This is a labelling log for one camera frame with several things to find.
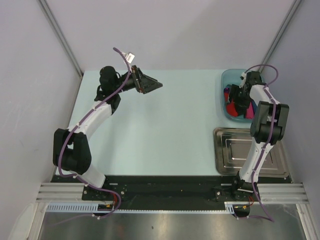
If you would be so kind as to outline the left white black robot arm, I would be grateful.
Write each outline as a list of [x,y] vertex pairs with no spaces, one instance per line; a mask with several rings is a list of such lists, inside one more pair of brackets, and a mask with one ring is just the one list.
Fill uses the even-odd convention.
[[144,74],[136,65],[123,75],[112,66],[105,66],[99,72],[99,83],[90,111],[75,125],[54,132],[52,161],[59,172],[68,171],[70,177],[80,177],[94,186],[93,194],[105,200],[110,196],[111,188],[105,184],[105,175],[92,164],[89,139],[115,113],[121,102],[120,93],[135,89],[147,94],[163,84]]

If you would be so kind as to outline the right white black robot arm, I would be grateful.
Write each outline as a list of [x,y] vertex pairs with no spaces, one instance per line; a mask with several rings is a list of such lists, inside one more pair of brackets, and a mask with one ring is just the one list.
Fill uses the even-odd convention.
[[284,137],[290,110],[287,104],[273,97],[258,71],[246,70],[240,79],[239,85],[232,84],[223,91],[228,114],[244,118],[252,115],[251,147],[230,188],[231,196],[237,201],[257,194],[261,168],[270,150]]

